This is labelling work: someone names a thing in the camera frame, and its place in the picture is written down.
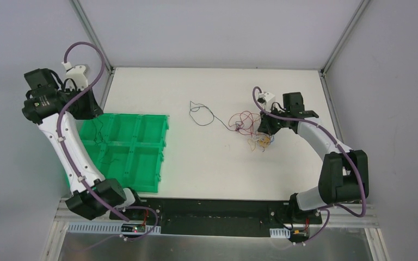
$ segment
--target white table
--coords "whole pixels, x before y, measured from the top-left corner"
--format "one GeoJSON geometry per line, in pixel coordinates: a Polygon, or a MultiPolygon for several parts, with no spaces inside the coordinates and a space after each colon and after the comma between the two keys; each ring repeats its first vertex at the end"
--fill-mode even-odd
{"type": "MultiPolygon", "coordinates": [[[[217,120],[201,127],[189,117],[189,102],[203,103],[225,123],[244,110],[258,113],[252,89],[282,94],[300,91],[305,109],[314,110],[334,134],[317,71],[117,68],[106,113],[167,114],[162,180],[157,194],[142,196],[288,200],[315,187],[322,162],[292,130],[282,129],[264,151],[251,151],[248,137],[229,132],[217,120]]],[[[204,122],[208,115],[194,114],[204,122]]]]}

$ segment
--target green tray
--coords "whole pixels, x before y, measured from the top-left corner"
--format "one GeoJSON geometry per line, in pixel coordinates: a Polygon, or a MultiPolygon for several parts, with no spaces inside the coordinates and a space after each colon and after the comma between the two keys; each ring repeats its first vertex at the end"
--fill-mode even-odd
{"type": "Polygon", "coordinates": [[[166,115],[103,114],[86,120],[79,137],[105,178],[138,192],[158,192],[168,129],[166,115]]]}

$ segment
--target purple cable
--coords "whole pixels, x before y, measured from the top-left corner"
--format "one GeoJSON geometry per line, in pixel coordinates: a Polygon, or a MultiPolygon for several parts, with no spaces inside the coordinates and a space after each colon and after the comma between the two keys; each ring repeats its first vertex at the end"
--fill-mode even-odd
{"type": "MultiPolygon", "coordinates": [[[[306,122],[309,124],[312,124],[314,126],[316,126],[317,128],[319,128],[320,130],[322,130],[334,143],[334,145],[336,145],[337,149],[339,149],[340,152],[342,152],[342,155],[345,157],[345,159],[348,161],[348,163],[350,164],[350,166],[352,167],[352,170],[355,172],[355,176],[356,176],[356,180],[358,181],[358,187],[360,189],[360,196],[361,196],[361,214],[355,213],[353,211],[351,211],[349,208],[341,205],[341,204],[336,204],[337,206],[345,209],[346,211],[348,211],[350,214],[361,218],[363,216],[366,215],[366,197],[365,197],[365,189],[363,187],[363,181],[361,180],[361,176],[360,176],[360,172],[358,171],[358,168],[355,166],[355,164],[353,163],[352,159],[347,155],[347,153],[345,152],[345,150],[342,148],[342,146],[340,146],[339,142],[337,141],[336,138],[334,138],[334,136],[327,130],[325,129],[323,126],[317,124],[316,122],[313,121],[309,121],[309,120],[305,120],[305,119],[296,119],[296,118],[286,118],[286,117],[281,117],[281,116],[276,116],[274,114],[269,113],[268,111],[266,111],[265,109],[262,108],[262,106],[260,106],[259,102],[256,100],[255,98],[255,91],[258,90],[259,92],[262,92],[262,90],[259,87],[254,87],[253,89],[253,99],[254,99],[254,103],[255,105],[257,105],[257,107],[265,114],[267,114],[270,117],[273,117],[275,119],[278,120],[284,120],[284,121],[298,121],[298,122],[306,122]]],[[[320,207],[320,210],[325,210],[329,207],[333,207],[333,205],[327,205],[324,207],[320,207]]]]}
{"type": "MultiPolygon", "coordinates": [[[[94,50],[97,51],[97,53],[100,56],[100,59],[102,60],[102,65],[100,67],[100,72],[97,75],[97,77],[92,81],[91,84],[89,84],[89,86],[87,86],[87,88],[85,88],[83,91],[81,91],[80,93],[78,93],[78,95],[76,95],[73,99],[71,99],[70,101],[67,102],[67,104],[65,106],[63,106],[62,110],[60,111],[59,115],[58,115],[58,119],[57,119],[57,135],[59,138],[63,137],[62,135],[62,118],[63,115],[65,114],[65,112],[68,110],[68,108],[75,102],[77,101],[79,98],[81,98],[81,96],[83,96],[86,92],[88,92],[90,89],[92,89],[92,87],[100,80],[100,77],[102,77],[103,72],[105,71],[105,58],[102,55],[102,52],[93,44],[89,43],[89,42],[75,42],[73,43],[65,52],[65,56],[63,58],[63,61],[66,63],[67,59],[68,59],[68,54],[70,53],[70,51],[75,48],[78,45],[87,45],[92,47],[94,50]]],[[[81,172],[76,168],[76,164],[73,161],[73,159],[70,156],[70,153],[68,152],[68,149],[66,148],[65,145],[65,141],[62,140],[60,142],[60,145],[62,146],[62,150],[65,153],[65,156],[68,160],[68,162],[70,163],[71,167],[73,168],[75,174],[77,177],[81,177],[81,172]]],[[[92,197],[94,197],[97,201],[99,201],[104,207],[106,207],[107,209],[109,209],[112,213],[114,213],[116,216],[118,216],[119,218],[121,218],[122,220],[129,222],[130,219],[128,219],[125,215],[122,215],[118,210],[116,210],[115,208],[113,208],[112,206],[110,206],[110,204],[108,204],[107,202],[105,202],[101,197],[99,197],[97,195],[97,193],[95,193],[95,191],[89,186],[89,184],[87,184],[87,182],[85,180],[82,180],[81,183],[84,185],[84,187],[88,190],[88,192],[92,195],[92,197]]]]}
{"type": "MultiPolygon", "coordinates": [[[[138,236],[136,238],[126,238],[127,241],[140,240],[140,239],[144,238],[146,235],[150,234],[151,232],[153,232],[155,230],[155,227],[158,225],[159,216],[158,216],[158,214],[156,213],[156,211],[154,209],[149,208],[149,207],[140,207],[140,206],[126,207],[126,209],[143,209],[143,210],[149,210],[149,211],[151,211],[153,213],[153,215],[155,215],[155,224],[153,225],[153,227],[150,230],[148,230],[147,232],[145,232],[144,234],[142,234],[142,235],[140,235],[140,236],[138,236]]],[[[117,236],[118,235],[111,235],[111,236],[106,237],[106,238],[98,241],[97,243],[94,243],[94,244],[92,244],[92,245],[90,245],[90,246],[88,246],[86,248],[83,248],[83,249],[72,249],[72,248],[69,248],[69,247],[67,247],[67,248],[70,251],[72,251],[72,252],[84,252],[84,251],[87,251],[87,250],[89,250],[89,249],[91,249],[93,247],[99,246],[99,245],[103,244],[104,242],[106,242],[107,240],[109,240],[111,238],[114,238],[114,237],[117,237],[117,236]]]]}

